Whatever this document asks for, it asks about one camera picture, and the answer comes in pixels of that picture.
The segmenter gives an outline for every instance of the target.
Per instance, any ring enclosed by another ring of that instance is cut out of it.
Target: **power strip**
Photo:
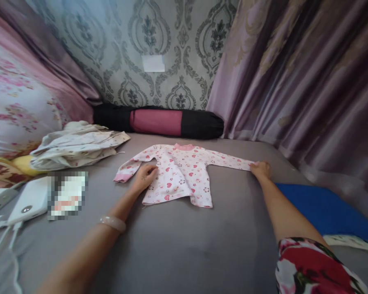
[[[0,188],[0,209],[2,209],[8,202],[18,195],[19,191],[16,188],[21,186],[20,184],[16,184],[11,188]]]

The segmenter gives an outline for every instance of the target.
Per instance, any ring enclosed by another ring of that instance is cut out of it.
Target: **black and pink bag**
[[[104,103],[94,107],[94,123],[115,131],[203,140],[219,138],[224,131],[224,121],[212,112],[158,106],[135,108]]]

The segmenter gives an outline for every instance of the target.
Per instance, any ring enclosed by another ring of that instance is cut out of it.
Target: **wall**
[[[205,109],[238,0],[27,0],[106,101]],[[145,73],[141,55],[164,55]]]

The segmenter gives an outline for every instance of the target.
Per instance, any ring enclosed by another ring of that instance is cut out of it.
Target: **sleeve cuff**
[[[116,174],[116,176],[114,177],[114,181],[115,182],[122,182],[125,183],[126,181],[128,181],[130,178],[132,177],[132,175],[125,175],[125,174]]]

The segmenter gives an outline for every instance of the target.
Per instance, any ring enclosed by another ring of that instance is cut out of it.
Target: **shirt sleeve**
[[[206,154],[207,154],[206,165],[218,165],[223,167],[230,167],[234,169],[251,171],[250,164],[255,163],[254,161],[234,157],[217,151],[206,150]]]
[[[128,181],[139,169],[141,161],[148,162],[158,155],[160,145],[151,146],[136,156],[132,157],[129,161],[124,163],[117,171],[114,177],[115,182],[125,183]]]

